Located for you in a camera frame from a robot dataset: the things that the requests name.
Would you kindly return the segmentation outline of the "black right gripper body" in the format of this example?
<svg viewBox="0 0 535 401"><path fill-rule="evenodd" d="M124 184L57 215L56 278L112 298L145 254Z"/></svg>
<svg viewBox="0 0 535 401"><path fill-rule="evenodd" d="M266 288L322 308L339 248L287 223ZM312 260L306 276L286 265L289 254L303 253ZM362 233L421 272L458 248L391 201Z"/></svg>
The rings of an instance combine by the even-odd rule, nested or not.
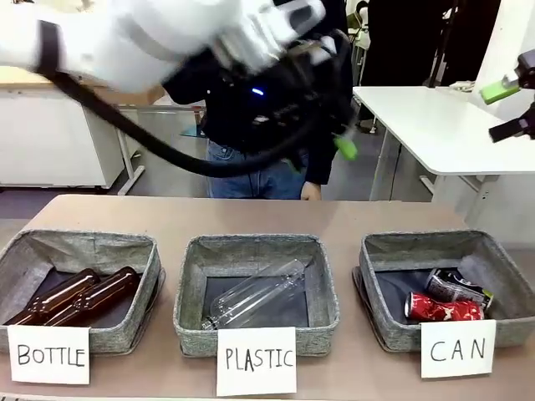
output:
<svg viewBox="0 0 535 401"><path fill-rule="evenodd" d="M517 58L517 84L519 89L534 90L534 52L525 52ZM534 138L534 101L518 120L522 133Z"/></svg>

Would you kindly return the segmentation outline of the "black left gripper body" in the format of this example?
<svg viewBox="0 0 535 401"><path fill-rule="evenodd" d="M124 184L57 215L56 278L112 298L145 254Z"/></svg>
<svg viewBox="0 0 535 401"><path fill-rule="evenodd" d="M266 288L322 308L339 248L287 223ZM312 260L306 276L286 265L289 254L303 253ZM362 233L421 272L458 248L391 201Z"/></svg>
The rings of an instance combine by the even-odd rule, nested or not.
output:
<svg viewBox="0 0 535 401"><path fill-rule="evenodd" d="M350 126L350 96L333 87L269 89L269 152L292 154L326 140L332 145Z"/></svg>

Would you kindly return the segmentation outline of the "person's left hand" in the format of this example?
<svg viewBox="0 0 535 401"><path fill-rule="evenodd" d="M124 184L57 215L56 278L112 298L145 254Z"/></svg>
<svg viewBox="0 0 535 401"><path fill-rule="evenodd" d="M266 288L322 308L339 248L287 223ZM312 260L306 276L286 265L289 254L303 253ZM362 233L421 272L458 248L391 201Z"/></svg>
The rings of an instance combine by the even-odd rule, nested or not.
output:
<svg viewBox="0 0 535 401"><path fill-rule="evenodd" d="M302 201L321 201L322 186L305 181L301 190L300 199Z"/></svg>

